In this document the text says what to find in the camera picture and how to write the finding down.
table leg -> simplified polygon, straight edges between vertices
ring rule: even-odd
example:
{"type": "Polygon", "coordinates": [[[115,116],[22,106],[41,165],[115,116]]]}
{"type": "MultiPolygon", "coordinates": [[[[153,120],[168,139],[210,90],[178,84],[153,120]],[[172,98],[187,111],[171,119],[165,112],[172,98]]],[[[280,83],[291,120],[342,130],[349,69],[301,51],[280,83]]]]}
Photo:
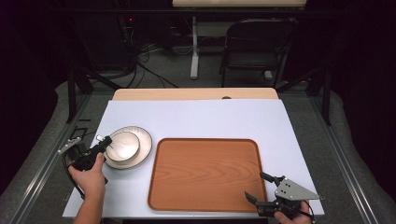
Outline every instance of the table leg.
{"type": "Polygon", "coordinates": [[[191,79],[198,78],[198,41],[197,41],[197,20],[192,17],[192,62],[191,62],[191,79]]]}

cable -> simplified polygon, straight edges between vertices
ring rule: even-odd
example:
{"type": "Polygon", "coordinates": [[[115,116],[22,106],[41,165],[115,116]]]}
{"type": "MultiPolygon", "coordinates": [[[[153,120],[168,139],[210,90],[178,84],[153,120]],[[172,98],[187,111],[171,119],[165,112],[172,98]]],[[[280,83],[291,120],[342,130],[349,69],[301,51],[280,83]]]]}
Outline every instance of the cable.
{"type": "Polygon", "coordinates": [[[149,47],[148,46],[145,46],[145,52],[144,53],[141,53],[141,54],[139,54],[139,55],[137,55],[136,57],[137,57],[137,59],[141,62],[141,63],[146,63],[146,62],[148,62],[149,61],[149,47]],[[147,57],[147,59],[145,60],[145,61],[143,61],[140,57],[141,57],[141,55],[145,55],[145,54],[147,54],[148,55],[148,57],[147,57]]]}
{"type": "Polygon", "coordinates": [[[187,26],[189,27],[191,33],[192,33],[192,28],[190,27],[190,24],[187,22],[186,17],[183,17],[184,21],[186,22],[187,26]]]}
{"type": "MultiPolygon", "coordinates": [[[[197,46],[199,45],[199,44],[201,44],[202,42],[204,42],[205,40],[207,40],[207,39],[209,39],[210,37],[208,37],[208,36],[206,36],[206,37],[204,37],[200,42],[198,42],[197,43],[197,46]]],[[[180,54],[180,55],[184,55],[184,54],[188,54],[188,53],[190,53],[192,50],[193,50],[193,45],[191,45],[191,46],[180,46],[180,47],[172,47],[172,50],[173,50],[173,52],[174,53],[177,53],[177,54],[180,54]],[[176,51],[176,49],[189,49],[189,48],[191,48],[189,51],[187,51],[187,52],[177,52],[176,51]]]]}
{"type": "Polygon", "coordinates": [[[310,208],[312,215],[310,215],[310,214],[308,214],[308,213],[306,213],[306,212],[303,212],[303,211],[301,211],[301,210],[298,210],[298,209],[295,209],[295,208],[292,208],[292,207],[288,207],[288,206],[286,206],[285,204],[281,204],[280,207],[289,209],[289,210],[291,210],[291,211],[294,211],[294,212],[296,212],[296,213],[299,213],[299,214],[301,214],[301,215],[304,215],[304,216],[306,216],[306,217],[309,217],[309,218],[311,219],[311,222],[312,222],[313,224],[315,224],[315,223],[317,222],[317,219],[315,218],[314,211],[312,210],[311,205],[309,205],[309,203],[308,203],[307,201],[304,201],[304,202],[305,202],[306,204],[308,204],[308,207],[310,208]]]}
{"type": "Polygon", "coordinates": [[[142,82],[143,78],[145,77],[145,73],[146,73],[146,70],[143,70],[142,77],[140,78],[139,82],[136,84],[136,86],[134,87],[134,89],[136,89],[136,88],[140,85],[140,82],[142,82]]]}
{"type": "Polygon", "coordinates": [[[134,68],[134,76],[132,77],[131,81],[128,83],[128,85],[126,85],[125,88],[129,88],[132,85],[134,79],[136,78],[136,72],[137,72],[137,67],[134,68]]]}
{"type": "Polygon", "coordinates": [[[78,186],[78,184],[76,183],[76,181],[73,179],[73,176],[71,176],[70,173],[69,173],[69,166],[70,166],[70,165],[67,165],[67,164],[66,164],[66,156],[67,156],[67,153],[65,152],[65,153],[63,154],[64,170],[66,171],[66,174],[67,174],[67,176],[69,177],[70,181],[72,182],[73,186],[77,189],[77,191],[78,191],[79,195],[81,196],[82,200],[84,200],[84,199],[85,199],[85,194],[84,194],[84,192],[83,192],[82,189],[78,186]]]}
{"type": "Polygon", "coordinates": [[[149,70],[149,69],[148,69],[145,65],[143,65],[141,62],[138,62],[137,65],[139,65],[141,68],[147,70],[148,72],[150,72],[152,75],[156,76],[157,78],[159,78],[161,82],[163,82],[163,80],[164,80],[164,81],[166,81],[167,83],[171,84],[173,87],[178,88],[178,86],[175,85],[174,83],[172,83],[171,81],[169,81],[169,80],[167,80],[166,78],[161,77],[160,75],[158,75],[158,74],[152,72],[151,70],[149,70]]]}
{"type": "Polygon", "coordinates": [[[147,52],[143,52],[143,53],[139,54],[138,57],[140,57],[142,55],[145,55],[145,54],[150,54],[151,52],[158,51],[158,50],[163,50],[163,49],[161,49],[161,48],[159,48],[159,49],[151,49],[151,50],[149,50],[147,52]]]}

black equipment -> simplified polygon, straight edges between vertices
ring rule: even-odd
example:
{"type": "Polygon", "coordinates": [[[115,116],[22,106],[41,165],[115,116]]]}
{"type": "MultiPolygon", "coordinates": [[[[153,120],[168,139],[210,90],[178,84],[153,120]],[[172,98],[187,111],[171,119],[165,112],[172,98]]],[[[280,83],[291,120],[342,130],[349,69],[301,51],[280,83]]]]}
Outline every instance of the black equipment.
{"type": "Polygon", "coordinates": [[[74,168],[80,171],[91,170],[96,161],[96,156],[99,152],[104,153],[106,148],[113,142],[109,136],[106,136],[97,145],[87,149],[83,143],[80,142],[80,138],[69,140],[68,143],[60,150],[59,154],[64,154],[64,169],[73,183],[75,188],[78,190],[82,199],[85,199],[84,192],[78,186],[76,181],[70,175],[68,167],[72,165],[74,168]]]}
{"type": "Polygon", "coordinates": [[[288,218],[293,219],[298,214],[303,214],[311,218],[315,222],[315,217],[300,211],[301,203],[306,200],[317,200],[319,196],[304,187],[287,179],[285,176],[275,177],[266,173],[260,173],[260,177],[273,183],[278,187],[275,191],[276,199],[273,202],[257,202],[257,199],[245,192],[247,200],[253,203],[257,208],[257,213],[260,217],[273,217],[276,211],[280,211],[288,218]]]}

brown tray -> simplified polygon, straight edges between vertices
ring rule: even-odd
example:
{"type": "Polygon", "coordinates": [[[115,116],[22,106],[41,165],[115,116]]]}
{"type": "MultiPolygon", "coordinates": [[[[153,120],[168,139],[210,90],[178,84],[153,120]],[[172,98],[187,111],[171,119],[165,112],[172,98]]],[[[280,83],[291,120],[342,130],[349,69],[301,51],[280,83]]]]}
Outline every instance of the brown tray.
{"type": "Polygon", "coordinates": [[[164,138],[148,205],[160,211],[252,212],[245,191],[266,202],[257,144],[249,139],[164,138]]]}

chair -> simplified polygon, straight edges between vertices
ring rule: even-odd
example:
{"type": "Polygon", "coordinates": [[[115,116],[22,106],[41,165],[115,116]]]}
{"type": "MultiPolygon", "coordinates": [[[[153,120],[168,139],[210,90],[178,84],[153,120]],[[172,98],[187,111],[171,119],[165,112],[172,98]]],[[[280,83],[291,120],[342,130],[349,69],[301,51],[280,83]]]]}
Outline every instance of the chair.
{"type": "Polygon", "coordinates": [[[296,25],[292,21],[249,19],[234,23],[227,31],[220,74],[224,87],[226,67],[239,70],[276,71],[273,87],[281,78],[281,70],[296,25]]]}

